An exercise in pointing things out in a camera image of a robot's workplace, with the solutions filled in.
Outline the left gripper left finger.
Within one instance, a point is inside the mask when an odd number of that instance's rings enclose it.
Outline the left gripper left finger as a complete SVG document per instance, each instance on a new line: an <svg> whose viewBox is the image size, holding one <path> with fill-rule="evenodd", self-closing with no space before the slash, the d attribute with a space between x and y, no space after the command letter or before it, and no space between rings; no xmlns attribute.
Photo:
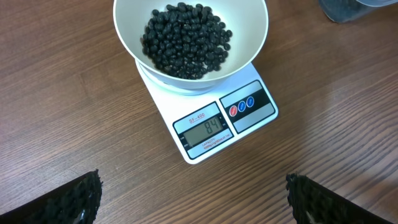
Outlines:
<svg viewBox="0 0 398 224"><path fill-rule="evenodd" d="M101 203L98 170L82 176L1 215L1 223L92 224Z"/></svg>

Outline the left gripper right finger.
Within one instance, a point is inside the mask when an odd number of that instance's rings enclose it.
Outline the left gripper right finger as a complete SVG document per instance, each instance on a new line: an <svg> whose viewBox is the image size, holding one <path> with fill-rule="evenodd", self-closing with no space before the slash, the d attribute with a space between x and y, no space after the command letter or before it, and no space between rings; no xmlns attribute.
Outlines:
<svg viewBox="0 0 398 224"><path fill-rule="evenodd" d="M305 175L286 175L287 201L297 224L392 224Z"/></svg>

